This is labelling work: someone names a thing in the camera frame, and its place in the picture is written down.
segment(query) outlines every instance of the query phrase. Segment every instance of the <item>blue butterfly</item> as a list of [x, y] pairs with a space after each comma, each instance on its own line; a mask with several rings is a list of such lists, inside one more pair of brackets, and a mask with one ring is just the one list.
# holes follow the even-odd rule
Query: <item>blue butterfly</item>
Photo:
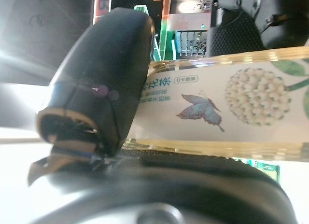
[[181, 119], [200, 119], [204, 118], [205, 122], [212, 125], [217, 125], [221, 131], [224, 131], [220, 127], [221, 116], [217, 114], [215, 109], [219, 111], [218, 108], [209, 98], [203, 98], [195, 95], [182, 95], [182, 97], [193, 105], [184, 109], [177, 116]]

